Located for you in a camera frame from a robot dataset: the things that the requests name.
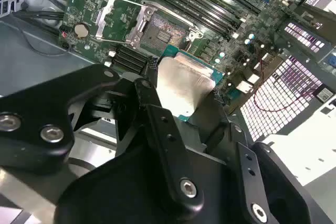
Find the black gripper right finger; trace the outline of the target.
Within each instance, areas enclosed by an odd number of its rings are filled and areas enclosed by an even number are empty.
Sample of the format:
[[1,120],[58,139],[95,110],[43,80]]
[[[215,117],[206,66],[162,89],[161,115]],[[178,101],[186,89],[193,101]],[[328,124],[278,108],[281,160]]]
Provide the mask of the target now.
[[329,223],[330,219],[267,144],[250,144],[214,94],[193,113],[204,152],[224,161],[236,223]]

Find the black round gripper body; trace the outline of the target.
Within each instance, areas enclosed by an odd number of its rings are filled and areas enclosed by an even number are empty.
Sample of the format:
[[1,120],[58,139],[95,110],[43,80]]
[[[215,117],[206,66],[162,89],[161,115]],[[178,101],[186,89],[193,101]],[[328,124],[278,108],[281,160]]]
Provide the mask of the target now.
[[229,164],[188,151],[178,130],[140,132],[139,144],[73,182],[57,223],[243,222],[236,175],[244,146],[229,144]]

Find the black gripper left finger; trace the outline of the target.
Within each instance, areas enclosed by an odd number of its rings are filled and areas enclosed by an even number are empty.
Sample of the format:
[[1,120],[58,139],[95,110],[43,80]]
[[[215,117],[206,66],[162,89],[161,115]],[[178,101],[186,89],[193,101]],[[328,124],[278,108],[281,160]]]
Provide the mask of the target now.
[[120,155],[139,144],[140,132],[178,130],[148,79],[122,79],[96,64],[1,98],[1,165],[35,173],[60,169],[73,148],[74,131],[92,122],[98,97],[112,103],[125,146]]

